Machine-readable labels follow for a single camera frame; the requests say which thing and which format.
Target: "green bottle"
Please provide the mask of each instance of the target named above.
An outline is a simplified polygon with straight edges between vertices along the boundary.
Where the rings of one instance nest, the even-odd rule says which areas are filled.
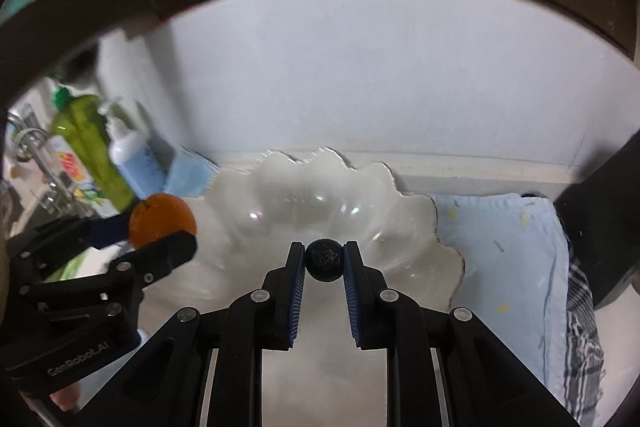
[[[106,119],[98,114],[100,98],[72,96],[66,87],[60,87],[53,103],[58,114],[51,123],[51,134],[66,140],[116,210],[127,210],[136,196],[109,158]]]

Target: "screw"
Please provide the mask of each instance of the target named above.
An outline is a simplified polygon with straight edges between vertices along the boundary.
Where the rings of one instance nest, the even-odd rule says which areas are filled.
[[[474,314],[466,308],[456,308],[453,311],[453,316],[461,322],[469,322]]]
[[[198,312],[194,308],[182,308],[178,310],[175,316],[178,318],[180,322],[189,322],[192,321]]]
[[[107,311],[107,315],[113,317],[122,311],[122,306],[117,302],[112,302],[107,304],[105,310]]]
[[[396,302],[400,296],[396,290],[382,290],[380,298],[385,302]]]
[[[271,294],[267,290],[256,290],[251,293],[251,300],[253,302],[265,302],[269,300]]]

